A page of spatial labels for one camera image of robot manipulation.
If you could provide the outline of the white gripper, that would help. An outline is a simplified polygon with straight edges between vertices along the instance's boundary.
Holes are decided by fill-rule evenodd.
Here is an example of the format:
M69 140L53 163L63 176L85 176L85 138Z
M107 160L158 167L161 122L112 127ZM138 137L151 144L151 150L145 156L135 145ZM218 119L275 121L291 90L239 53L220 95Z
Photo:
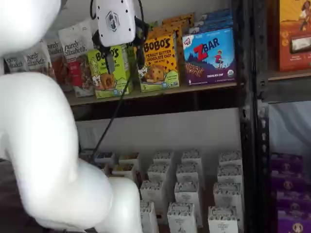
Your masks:
M143 68L145 58L143 46L148 38L149 25L135 18L132 0L97 0L96 15L98 30L93 34L94 48L100 51L105 59L108 73L113 73L115 64L110 47L131 43L135 39L136 59L138 68Z

